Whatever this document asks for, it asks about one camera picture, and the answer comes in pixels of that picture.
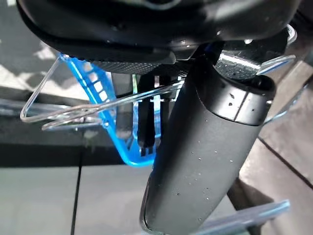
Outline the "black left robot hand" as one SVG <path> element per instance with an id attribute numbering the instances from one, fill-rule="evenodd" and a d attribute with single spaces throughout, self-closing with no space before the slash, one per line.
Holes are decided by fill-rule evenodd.
<path id="1" fill-rule="evenodd" d="M 137 94 L 119 78 L 108 103 L 55 112 L 59 127 L 113 107 L 116 128 L 150 147 L 150 98 L 179 89 L 156 151 L 140 223 L 155 234 L 196 231 L 233 184 L 276 93 L 262 65 L 281 61 L 298 0 L 19 0 L 43 42 L 105 71 L 139 75 Z"/>

